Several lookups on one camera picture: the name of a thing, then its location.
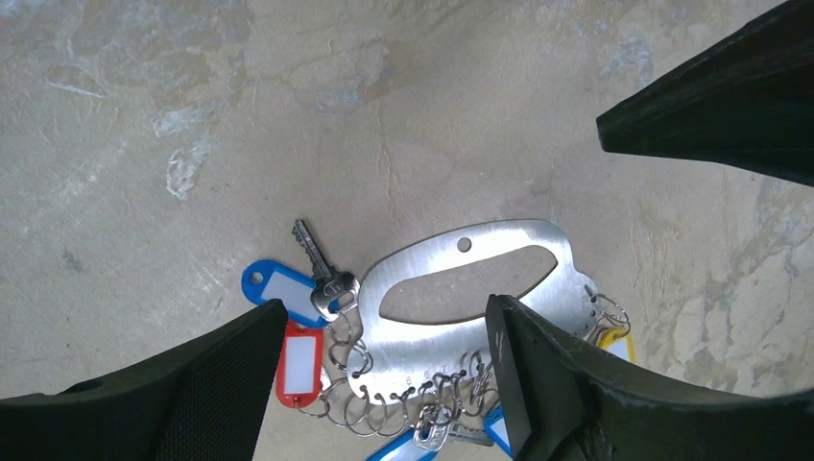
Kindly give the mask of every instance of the yellow key tag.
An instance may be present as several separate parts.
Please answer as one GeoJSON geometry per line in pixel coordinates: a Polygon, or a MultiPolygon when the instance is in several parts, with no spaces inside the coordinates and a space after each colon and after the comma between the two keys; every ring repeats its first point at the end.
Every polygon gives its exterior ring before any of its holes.
{"type": "Polygon", "coordinates": [[[599,347],[619,358],[635,363],[634,338],[631,334],[620,338],[623,329],[612,329],[599,340],[599,347]]]}

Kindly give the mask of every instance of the blue key tag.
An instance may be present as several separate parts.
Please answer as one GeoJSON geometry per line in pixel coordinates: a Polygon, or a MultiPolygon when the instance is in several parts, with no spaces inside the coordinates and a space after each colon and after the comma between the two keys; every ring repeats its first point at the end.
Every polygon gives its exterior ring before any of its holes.
{"type": "Polygon", "coordinates": [[[427,451],[413,443],[413,430],[401,434],[372,454],[368,461],[430,461],[435,451],[427,451]]]}
{"type": "Polygon", "coordinates": [[[512,456],[512,449],[509,447],[509,433],[506,431],[506,421],[503,419],[503,408],[498,406],[486,415],[484,430],[506,454],[512,456]]]}
{"type": "Polygon", "coordinates": [[[255,261],[243,271],[243,295],[257,305],[277,298],[288,317],[307,328],[322,328],[328,322],[311,304],[311,291],[317,286],[310,277],[270,259],[255,261]]]}

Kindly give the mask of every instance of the silver key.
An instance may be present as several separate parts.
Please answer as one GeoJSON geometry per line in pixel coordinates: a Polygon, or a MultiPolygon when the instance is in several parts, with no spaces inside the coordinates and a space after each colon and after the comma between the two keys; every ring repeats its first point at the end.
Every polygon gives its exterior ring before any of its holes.
{"type": "Polygon", "coordinates": [[[427,451],[439,451],[446,443],[452,425],[430,425],[428,429],[416,429],[413,432],[413,443],[427,451]]]}
{"type": "Polygon", "coordinates": [[[316,240],[308,230],[308,226],[305,225],[305,221],[301,219],[295,221],[291,233],[297,238],[297,242],[305,249],[305,252],[308,253],[308,258],[311,259],[311,265],[313,266],[314,279],[319,281],[337,274],[336,269],[328,264],[325,254],[320,250],[316,240]]]}
{"type": "Polygon", "coordinates": [[[291,233],[297,238],[299,244],[308,253],[313,266],[314,279],[317,286],[311,292],[311,304],[328,322],[339,318],[338,313],[330,311],[330,305],[344,295],[351,295],[352,299],[341,306],[340,310],[347,310],[357,305],[356,297],[359,294],[359,280],[350,272],[337,271],[327,260],[325,254],[317,245],[305,221],[298,219],[294,223],[291,233]]]}
{"type": "Polygon", "coordinates": [[[482,447],[494,446],[494,441],[487,435],[485,430],[469,429],[458,422],[450,425],[449,441],[464,442],[467,444],[480,445],[482,447]]]}

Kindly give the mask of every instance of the metal key holder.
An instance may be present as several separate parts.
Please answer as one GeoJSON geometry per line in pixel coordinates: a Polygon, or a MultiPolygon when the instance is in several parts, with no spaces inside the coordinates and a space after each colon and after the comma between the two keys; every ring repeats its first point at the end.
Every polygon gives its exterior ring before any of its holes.
{"type": "Polygon", "coordinates": [[[565,331],[584,337],[596,324],[598,308],[588,293],[599,290],[592,279],[574,268],[571,246],[560,228],[527,219],[452,230],[409,246],[368,272],[359,290],[358,309],[363,330],[360,339],[369,355],[352,350],[347,358],[347,380],[353,392],[369,400],[380,395],[386,403],[399,403],[393,393],[418,388],[432,381],[436,373],[466,370],[467,376],[474,376],[475,371],[469,369],[471,357],[476,353],[489,357],[483,316],[455,324],[408,324],[381,317],[382,301],[402,281],[532,246],[551,252],[557,265],[519,300],[565,331]]]}

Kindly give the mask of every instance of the concrete floor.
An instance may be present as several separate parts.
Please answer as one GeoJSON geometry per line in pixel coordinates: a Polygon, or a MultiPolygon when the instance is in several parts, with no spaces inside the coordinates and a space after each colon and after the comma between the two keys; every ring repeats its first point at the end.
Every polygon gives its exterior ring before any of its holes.
{"type": "MultiPolygon", "coordinates": [[[[246,265],[309,269],[301,216],[359,275],[440,231],[548,219],[628,307],[642,366],[757,396],[814,385],[814,191],[605,154],[594,125],[776,3],[0,2],[0,398],[245,312],[246,265]]],[[[256,458],[381,443],[271,398],[256,458]]],[[[466,456],[505,459],[439,459],[466,456]]]]}

